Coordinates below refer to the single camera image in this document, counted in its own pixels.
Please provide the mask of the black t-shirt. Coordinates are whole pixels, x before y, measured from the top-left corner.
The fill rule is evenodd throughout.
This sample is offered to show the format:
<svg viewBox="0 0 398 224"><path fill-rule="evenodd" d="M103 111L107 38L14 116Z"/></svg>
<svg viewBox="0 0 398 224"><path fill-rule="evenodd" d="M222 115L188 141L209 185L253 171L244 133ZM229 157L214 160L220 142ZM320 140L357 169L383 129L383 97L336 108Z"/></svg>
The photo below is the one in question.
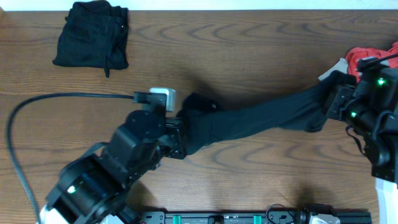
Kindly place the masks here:
<svg viewBox="0 0 398 224"><path fill-rule="evenodd" d="M177 113L187 125L187 154L215 142L246 138L271 128L321 131L327 121L323 106L331 91L341 84L356 83L356 77L334 71L307 90L237 110L223 110L217 102L192 93Z"/></svg>

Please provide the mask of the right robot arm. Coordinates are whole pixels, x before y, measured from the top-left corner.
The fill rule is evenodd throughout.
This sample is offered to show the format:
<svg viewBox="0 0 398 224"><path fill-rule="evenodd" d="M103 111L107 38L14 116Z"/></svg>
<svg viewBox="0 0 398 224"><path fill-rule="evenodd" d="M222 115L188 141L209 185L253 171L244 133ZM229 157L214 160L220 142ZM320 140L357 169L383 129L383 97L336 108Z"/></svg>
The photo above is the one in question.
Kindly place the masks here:
<svg viewBox="0 0 398 224"><path fill-rule="evenodd" d="M325 114L363 138L364 146L355 141L371 163L380 222L397 223L397 69L370 69L355 85L337 85Z"/></svg>

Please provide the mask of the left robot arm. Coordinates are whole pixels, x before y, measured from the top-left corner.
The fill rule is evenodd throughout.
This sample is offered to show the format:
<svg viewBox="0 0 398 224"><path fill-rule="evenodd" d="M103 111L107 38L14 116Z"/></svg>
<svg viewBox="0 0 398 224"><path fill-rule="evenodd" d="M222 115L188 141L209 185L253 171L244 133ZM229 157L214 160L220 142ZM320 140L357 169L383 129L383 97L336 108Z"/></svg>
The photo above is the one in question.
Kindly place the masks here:
<svg viewBox="0 0 398 224"><path fill-rule="evenodd" d="M138 223L126 204L131 186L163 157L186 155L185 124L165 113L137 110L114 132L60 171L42 210L45 223L103 223L110 216Z"/></svg>

